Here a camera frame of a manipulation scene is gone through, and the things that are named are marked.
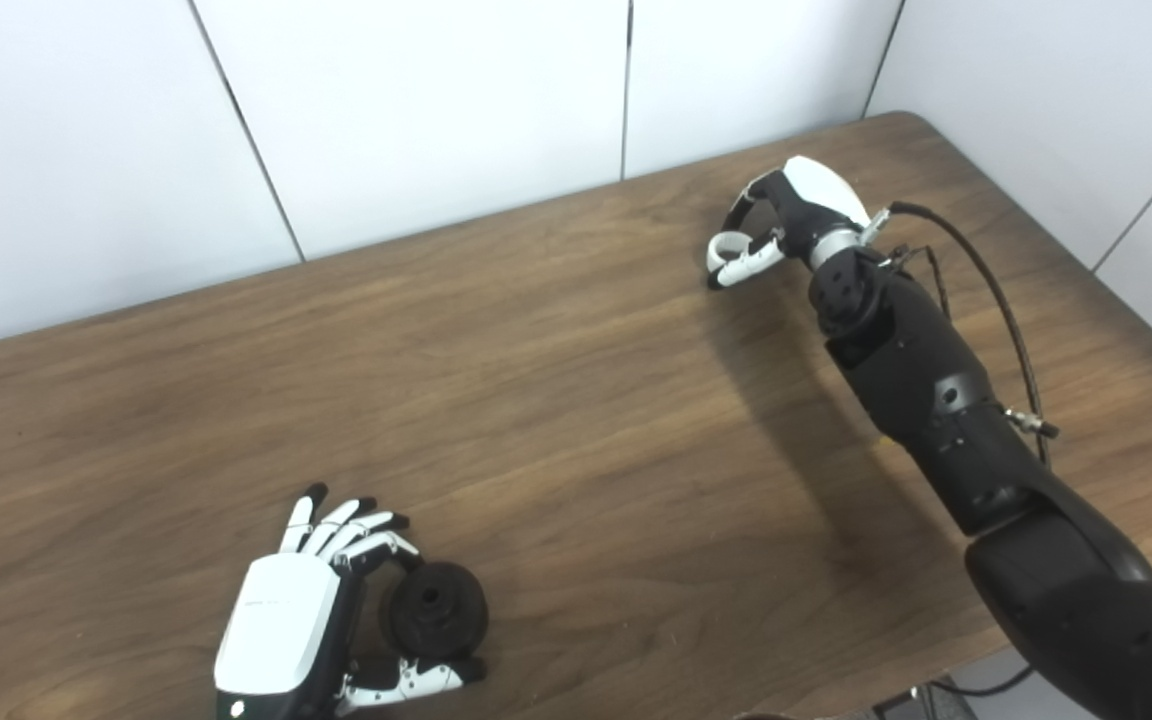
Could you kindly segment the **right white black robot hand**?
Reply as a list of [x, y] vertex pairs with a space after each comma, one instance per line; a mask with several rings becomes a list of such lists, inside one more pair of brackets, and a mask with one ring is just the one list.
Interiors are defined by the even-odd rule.
[[[767, 205], [774, 222], [753, 236], [742, 232], [751, 210]], [[833, 255], [867, 247], [873, 219], [852, 185], [835, 170], [805, 156], [761, 174], [742, 188], [707, 245], [707, 285], [723, 290], [786, 259], [819, 270]]]

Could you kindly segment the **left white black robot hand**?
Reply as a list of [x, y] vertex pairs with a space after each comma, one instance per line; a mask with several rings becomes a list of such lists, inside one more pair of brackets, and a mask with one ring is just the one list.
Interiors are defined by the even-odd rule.
[[[410, 520], [357, 497], [321, 511], [311, 484], [274, 552], [248, 566], [212, 669], [219, 719], [343, 719], [482, 682], [488, 602], [465, 566], [430, 562]], [[402, 578], [379, 607], [391, 655], [353, 655], [369, 578]]]

